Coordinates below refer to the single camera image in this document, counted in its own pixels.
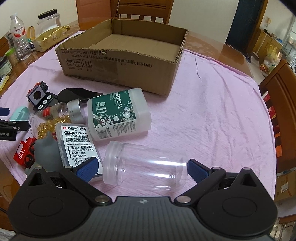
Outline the red toy fire truck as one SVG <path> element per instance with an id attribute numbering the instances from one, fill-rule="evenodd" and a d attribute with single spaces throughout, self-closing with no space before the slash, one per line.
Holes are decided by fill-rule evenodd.
<path id="1" fill-rule="evenodd" d="M 35 162 L 34 158 L 34 143 L 37 139 L 36 138 L 27 138 L 25 141 L 21 141 L 13 159 L 22 167 L 24 168 L 31 168 L 31 166 Z"/>

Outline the black toy train block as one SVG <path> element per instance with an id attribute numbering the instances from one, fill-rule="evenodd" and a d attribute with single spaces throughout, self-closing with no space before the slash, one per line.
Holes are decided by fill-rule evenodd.
<path id="1" fill-rule="evenodd" d="M 41 81 L 35 84 L 34 88 L 29 90 L 26 97 L 30 103 L 37 105 L 41 99 L 46 95 L 48 86 L 45 82 Z"/>

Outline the black digital timer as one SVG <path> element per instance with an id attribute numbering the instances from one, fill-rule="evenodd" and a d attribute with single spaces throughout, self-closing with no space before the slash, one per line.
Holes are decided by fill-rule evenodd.
<path id="1" fill-rule="evenodd" d="M 33 110 L 40 111 L 40 110 L 43 110 L 47 107 L 53 106 L 53 105 L 57 104 L 58 102 L 59 102 L 58 97 L 55 94 L 53 94 L 51 92 L 46 92 L 45 96 L 34 101 Z"/>

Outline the clear plastic jar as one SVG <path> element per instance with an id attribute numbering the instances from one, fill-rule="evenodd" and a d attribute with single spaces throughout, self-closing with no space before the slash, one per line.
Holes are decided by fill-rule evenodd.
<path id="1" fill-rule="evenodd" d="M 105 184 L 141 190 L 172 190 L 188 178 L 184 153 L 111 141 L 103 160 Z"/>

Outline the white medical bottle green label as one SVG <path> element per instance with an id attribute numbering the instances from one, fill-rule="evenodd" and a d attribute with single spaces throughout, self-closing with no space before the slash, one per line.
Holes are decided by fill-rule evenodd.
<path id="1" fill-rule="evenodd" d="M 93 140 L 104 141 L 147 132 L 152 117 L 142 89 L 133 88 L 89 99 L 87 123 Z"/>

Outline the capsule bottle silver cap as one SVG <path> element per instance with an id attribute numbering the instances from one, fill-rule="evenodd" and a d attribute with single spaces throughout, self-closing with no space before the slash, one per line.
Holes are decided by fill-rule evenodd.
<path id="1" fill-rule="evenodd" d="M 87 100 L 76 99 L 68 103 L 60 102 L 37 111 L 29 119 L 32 136 L 41 139 L 48 132 L 55 135 L 58 123 L 86 123 L 86 106 Z"/>

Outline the small green-lid container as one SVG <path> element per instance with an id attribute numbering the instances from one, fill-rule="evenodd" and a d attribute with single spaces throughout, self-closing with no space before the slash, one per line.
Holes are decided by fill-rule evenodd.
<path id="1" fill-rule="evenodd" d="M 19 63 L 19 58 L 14 48 L 11 48 L 8 51 L 6 51 L 5 55 L 7 56 L 12 66 L 15 66 Z"/>

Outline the black teardrop-shaped device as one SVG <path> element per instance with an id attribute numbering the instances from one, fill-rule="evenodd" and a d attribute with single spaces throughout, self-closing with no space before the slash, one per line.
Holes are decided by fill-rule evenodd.
<path id="1" fill-rule="evenodd" d="M 57 95 L 57 99 L 59 102 L 68 103 L 69 101 L 73 101 L 79 99 L 81 101 L 88 100 L 93 97 L 102 96 L 101 92 L 93 92 L 84 88 L 66 88 L 59 92 Z"/>

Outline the gold foil tissue pack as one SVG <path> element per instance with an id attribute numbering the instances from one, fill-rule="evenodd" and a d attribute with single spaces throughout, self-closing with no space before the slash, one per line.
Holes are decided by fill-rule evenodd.
<path id="1" fill-rule="evenodd" d="M 61 26 L 50 29 L 33 40 L 36 51 L 45 52 L 56 44 L 69 37 L 70 26 Z"/>

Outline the jar with black lid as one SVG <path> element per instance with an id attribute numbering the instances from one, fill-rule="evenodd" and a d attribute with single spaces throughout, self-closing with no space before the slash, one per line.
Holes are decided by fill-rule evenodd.
<path id="1" fill-rule="evenodd" d="M 37 35 L 44 32 L 61 27 L 60 14 L 56 9 L 52 9 L 38 15 Z"/>

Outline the wooden chair right side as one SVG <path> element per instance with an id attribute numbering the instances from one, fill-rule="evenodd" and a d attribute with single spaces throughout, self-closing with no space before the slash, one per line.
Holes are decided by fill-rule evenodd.
<path id="1" fill-rule="evenodd" d="M 281 146 L 277 157 L 277 173 L 295 167 L 295 74 L 286 60 L 281 60 L 273 71 L 260 83 L 261 94 L 268 93 L 268 108 L 274 107 L 276 118 L 272 121 L 279 126 L 275 145 Z"/>

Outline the wooden chair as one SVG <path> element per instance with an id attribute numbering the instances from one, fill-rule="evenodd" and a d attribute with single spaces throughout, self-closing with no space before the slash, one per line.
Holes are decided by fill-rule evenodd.
<path id="1" fill-rule="evenodd" d="M 276 118 L 272 121 L 279 126 L 275 145 L 281 146 L 277 157 L 277 173 L 295 167 L 295 74 L 286 60 L 281 60 L 273 71 L 260 83 L 261 94 L 268 93 L 268 108 L 274 107 Z"/>
<path id="2" fill-rule="evenodd" d="M 168 24 L 173 3 L 174 1 L 110 1 L 111 17 L 122 18 L 122 15 L 126 15 L 127 19 L 132 19 L 132 16 L 139 16 L 140 20 L 150 17 L 151 22 L 160 19 L 161 23 Z"/>

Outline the open cardboard box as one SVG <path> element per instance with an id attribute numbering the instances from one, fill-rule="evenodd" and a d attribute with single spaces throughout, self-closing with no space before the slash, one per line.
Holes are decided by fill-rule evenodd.
<path id="1" fill-rule="evenodd" d="M 187 35 L 188 30 L 163 23 L 109 19 L 55 51 L 64 75 L 168 96 Z"/>

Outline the wooden side cabinet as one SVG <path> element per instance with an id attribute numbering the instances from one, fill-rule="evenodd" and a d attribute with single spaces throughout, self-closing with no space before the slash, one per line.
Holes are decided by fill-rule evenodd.
<path id="1" fill-rule="evenodd" d="M 269 33 L 257 28 L 247 47 L 247 54 L 256 58 L 260 63 L 267 56 L 268 50 L 275 50 L 276 55 L 283 48 L 283 45 Z"/>

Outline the wooden chair far side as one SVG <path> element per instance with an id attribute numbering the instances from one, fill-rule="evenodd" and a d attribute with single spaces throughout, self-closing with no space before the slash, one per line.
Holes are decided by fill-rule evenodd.
<path id="1" fill-rule="evenodd" d="M 151 22 L 160 19 L 161 23 L 168 24 L 173 3 L 174 1 L 110 1 L 111 17 L 122 18 L 122 15 L 126 15 L 127 19 L 132 19 L 132 16 L 139 16 L 140 20 L 150 17 Z"/>

